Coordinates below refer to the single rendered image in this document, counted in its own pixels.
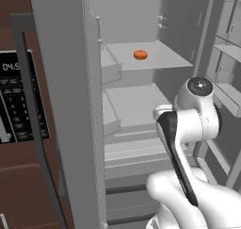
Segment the grey fridge shelf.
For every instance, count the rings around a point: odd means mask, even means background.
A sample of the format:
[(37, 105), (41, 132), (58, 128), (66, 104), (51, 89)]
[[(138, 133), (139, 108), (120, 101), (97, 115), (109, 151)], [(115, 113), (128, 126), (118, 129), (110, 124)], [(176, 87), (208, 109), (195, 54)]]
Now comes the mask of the grey fridge shelf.
[(106, 93), (121, 119), (122, 127), (154, 123), (153, 110), (169, 104), (155, 84), (106, 89)]
[[(161, 41), (112, 43), (108, 44), (107, 47), (122, 65), (123, 71), (192, 67), (191, 63)], [(143, 60), (135, 59), (134, 52), (136, 50), (146, 51), (147, 58)]]

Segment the grey fridge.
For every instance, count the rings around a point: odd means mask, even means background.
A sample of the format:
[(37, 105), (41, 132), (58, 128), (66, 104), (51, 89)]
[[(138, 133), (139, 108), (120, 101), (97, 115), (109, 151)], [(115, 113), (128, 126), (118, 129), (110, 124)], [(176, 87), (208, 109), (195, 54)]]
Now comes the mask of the grey fridge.
[[(172, 105), (188, 79), (206, 78), (195, 74), (195, 64), (201, 48), (208, 0), (89, 0), (89, 8), (98, 22), (100, 49), (102, 42), (108, 45), (161, 41), (192, 64), (192, 67), (183, 68), (121, 70), (121, 80), (107, 84), (102, 82), (103, 94), (107, 95), (106, 89), (155, 84)], [(153, 120), (151, 124), (122, 127), (120, 119), (120, 131), (104, 136), (104, 167), (110, 188), (146, 187), (151, 174), (173, 169)], [(194, 157), (198, 142), (186, 143), (182, 148), (189, 165), (204, 171)], [(156, 212), (146, 220), (109, 223), (109, 227), (146, 229)]]

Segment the orange squash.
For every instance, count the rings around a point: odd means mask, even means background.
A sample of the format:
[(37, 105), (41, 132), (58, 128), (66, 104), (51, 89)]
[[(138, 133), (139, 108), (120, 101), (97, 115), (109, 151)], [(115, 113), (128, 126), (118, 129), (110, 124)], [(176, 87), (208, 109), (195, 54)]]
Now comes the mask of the orange squash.
[(138, 60), (146, 59), (148, 56), (148, 53), (145, 50), (135, 50), (134, 52), (134, 58)]

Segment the grey fridge door bin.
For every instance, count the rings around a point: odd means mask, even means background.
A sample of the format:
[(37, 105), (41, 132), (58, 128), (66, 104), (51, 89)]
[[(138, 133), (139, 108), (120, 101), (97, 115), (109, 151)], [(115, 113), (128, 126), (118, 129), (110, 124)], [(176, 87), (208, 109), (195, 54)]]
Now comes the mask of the grey fridge door bin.
[(104, 84), (121, 80), (122, 64), (118, 62), (110, 48), (104, 42), (101, 44), (101, 66), (102, 82)]
[(118, 133), (121, 128), (121, 120), (116, 115), (107, 95), (103, 94), (103, 120), (104, 136), (110, 136)]

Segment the grey fridge door with shelves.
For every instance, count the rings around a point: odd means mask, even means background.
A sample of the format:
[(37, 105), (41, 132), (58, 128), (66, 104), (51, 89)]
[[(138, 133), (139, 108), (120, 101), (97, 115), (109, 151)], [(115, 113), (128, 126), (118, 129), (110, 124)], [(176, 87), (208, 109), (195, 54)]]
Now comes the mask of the grey fridge door with shelves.
[(211, 183), (237, 189), (241, 177), (241, 0), (208, 0), (195, 74), (213, 83), (222, 128), (217, 138), (195, 145), (194, 157)]

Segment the black microwave control panel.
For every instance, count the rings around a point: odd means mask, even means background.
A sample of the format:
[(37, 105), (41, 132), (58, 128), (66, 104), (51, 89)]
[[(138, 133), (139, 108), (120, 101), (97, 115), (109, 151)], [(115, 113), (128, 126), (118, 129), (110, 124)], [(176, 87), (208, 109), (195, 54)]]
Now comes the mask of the black microwave control panel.
[(17, 52), (0, 51), (0, 144), (32, 139)]

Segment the grey fridge drawer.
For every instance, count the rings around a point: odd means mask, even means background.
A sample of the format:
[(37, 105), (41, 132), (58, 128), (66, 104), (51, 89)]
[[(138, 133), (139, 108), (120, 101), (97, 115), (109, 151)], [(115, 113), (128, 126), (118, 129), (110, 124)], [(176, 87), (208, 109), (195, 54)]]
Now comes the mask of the grey fridge drawer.
[(144, 185), (109, 188), (105, 195), (109, 223), (149, 219), (159, 206)]

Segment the brown cupboard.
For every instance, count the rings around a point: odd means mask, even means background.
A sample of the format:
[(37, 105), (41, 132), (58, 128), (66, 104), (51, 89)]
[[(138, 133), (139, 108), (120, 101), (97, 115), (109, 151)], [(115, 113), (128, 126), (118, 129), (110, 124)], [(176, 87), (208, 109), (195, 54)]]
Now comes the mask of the brown cupboard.
[[(0, 0), (0, 51), (15, 49), (9, 15), (32, 12), (30, 0)], [(35, 30), (24, 33), (38, 106), (43, 146), (55, 180), (68, 229), (73, 229), (70, 203), (61, 178), (56, 129)], [(0, 144), (0, 214), (9, 229), (61, 229), (37, 160), (34, 140)]]

